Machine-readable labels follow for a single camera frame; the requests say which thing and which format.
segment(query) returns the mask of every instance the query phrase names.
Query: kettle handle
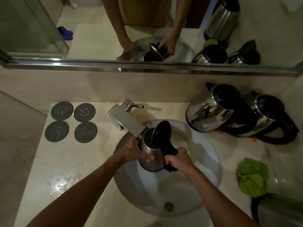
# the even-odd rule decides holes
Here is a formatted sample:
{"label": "kettle handle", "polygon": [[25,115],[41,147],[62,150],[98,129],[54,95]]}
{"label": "kettle handle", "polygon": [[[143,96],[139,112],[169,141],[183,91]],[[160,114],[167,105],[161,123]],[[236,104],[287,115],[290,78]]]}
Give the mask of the kettle handle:
{"label": "kettle handle", "polygon": [[[281,128],[284,133],[284,136],[281,138],[273,138],[265,136],[265,134],[274,131],[277,128]],[[267,128],[263,129],[262,131],[256,133],[254,136],[266,143],[275,144],[275,145],[284,145],[288,144],[293,141],[299,132],[299,129],[294,124],[292,119],[286,112],[283,112],[279,117],[278,120],[274,121],[271,125]]]}
{"label": "kettle handle", "polygon": [[[161,152],[163,154],[163,156],[165,155],[177,155],[178,151],[176,148],[174,148],[174,146],[168,142],[165,147],[161,148]],[[165,164],[164,168],[168,171],[178,171],[178,169],[174,168],[171,164]]]}
{"label": "kettle handle", "polygon": [[[224,123],[226,126],[221,127],[220,130],[233,135],[240,135],[250,132],[257,125],[257,117],[251,107],[240,100],[239,107],[235,109],[233,114]],[[241,117],[244,121],[244,125],[241,127],[230,127],[228,125],[234,123],[238,118]]]}

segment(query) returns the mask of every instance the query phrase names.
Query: countertop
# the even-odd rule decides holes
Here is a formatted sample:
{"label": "countertop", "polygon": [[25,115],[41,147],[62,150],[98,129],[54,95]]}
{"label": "countertop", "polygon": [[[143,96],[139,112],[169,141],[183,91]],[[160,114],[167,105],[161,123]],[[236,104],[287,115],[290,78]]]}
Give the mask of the countertop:
{"label": "countertop", "polygon": [[[82,102],[73,102],[76,108]],[[41,140],[36,152],[28,182],[17,214],[15,227],[27,225],[41,210],[67,189],[98,168],[112,155],[119,140],[127,133],[119,130],[107,114],[116,103],[91,102],[96,114],[91,122],[97,125],[98,133],[89,143],[79,143],[74,138],[74,130],[80,124],[72,116],[65,121],[69,133],[57,143],[47,141],[46,127],[55,121],[48,114]],[[185,111],[189,103],[142,103],[144,109],[133,109],[131,114],[140,122],[154,119],[185,121]],[[251,198],[238,187],[235,170],[244,157],[253,158],[267,164],[269,168],[268,192],[279,193],[269,156],[261,141],[250,138],[236,138],[217,132],[203,134],[217,152],[223,169],[218,186],[232,202],[251,216]],[[112,179],[97,202],[85,226],[171,226],[176,218],[161,218],[145,213],[129,203],[118,190]],[[205,226],[213,226],[209,220]]]}

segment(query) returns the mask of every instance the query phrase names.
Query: faucet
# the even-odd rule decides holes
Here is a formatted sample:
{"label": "faucet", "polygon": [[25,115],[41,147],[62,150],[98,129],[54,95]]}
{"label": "faucet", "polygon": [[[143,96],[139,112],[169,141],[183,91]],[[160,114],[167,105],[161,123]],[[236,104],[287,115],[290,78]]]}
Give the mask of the faucet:
{"label": "faucet", "polygon": [[121,106],[116,104],[107,113],[119,130],[126,128],[130,133],[138,137],[145,130],[145,126],[129,114],[133,107],[144,108],[142,104],[136,104],[130,99],[126,99]]}

